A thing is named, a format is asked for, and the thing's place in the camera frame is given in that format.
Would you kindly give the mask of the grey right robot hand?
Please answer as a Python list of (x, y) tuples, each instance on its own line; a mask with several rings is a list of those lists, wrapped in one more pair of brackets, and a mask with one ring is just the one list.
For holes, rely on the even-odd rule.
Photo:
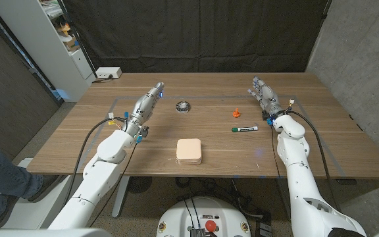
[(277, 94), (258, 76), (254, 76), (252, 85), (253, 90), (248, 89), (248, 93), (260, 103), (261, 108), (269, 115), (277, 115), (282, 110)]

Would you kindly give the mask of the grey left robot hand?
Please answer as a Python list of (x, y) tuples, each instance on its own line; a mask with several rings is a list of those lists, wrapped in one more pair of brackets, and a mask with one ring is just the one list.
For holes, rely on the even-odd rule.
[(149, 120), (158, 100), (163, 96), (164, 83), (158, 82), (145, 95), (140, 97), (130, 116), (130, 122), (141, 126)]

